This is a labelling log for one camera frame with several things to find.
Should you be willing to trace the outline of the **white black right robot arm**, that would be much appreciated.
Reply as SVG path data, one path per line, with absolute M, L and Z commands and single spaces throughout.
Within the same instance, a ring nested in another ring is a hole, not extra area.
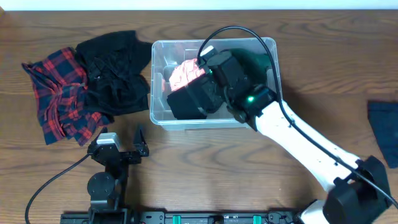
M 300 212 L 299 222 L 372 223 L 397 205 L 378 159 L 362 160 L 346 152 L 292 111 L 282 98 L 280 77 L 269 51 L 218 52 L 208 47 L 197 59 L 234 117 L 282 146 L 323 187 L 326 199 Z

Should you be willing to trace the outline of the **pink cloth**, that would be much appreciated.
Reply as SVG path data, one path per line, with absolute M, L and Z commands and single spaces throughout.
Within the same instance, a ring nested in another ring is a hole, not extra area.
M 199 68 L 196 58 L 185 60 L 179 66 L 174 68 L 169 78 L 170 88 L 172 91 L 177 91 L 204 74 L 205 70 L 203 68 Z

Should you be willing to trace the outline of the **black cloth with band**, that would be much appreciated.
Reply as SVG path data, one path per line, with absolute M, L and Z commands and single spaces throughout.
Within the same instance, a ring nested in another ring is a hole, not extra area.
M 206 119 L 224 103 L 221 90 L 212 76 L 203 75 L 167 97 L 173 116 L 179 120 Z

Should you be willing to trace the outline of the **dark green cloth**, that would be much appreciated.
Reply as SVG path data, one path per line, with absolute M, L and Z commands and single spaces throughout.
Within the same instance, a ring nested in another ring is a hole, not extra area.
M 267 54 L 256 54 L 246 49 L 231 49 L 231 54 L 238 60 L 245 74 L 254 83 L 267 83 L 267 71 L 272 68 Z

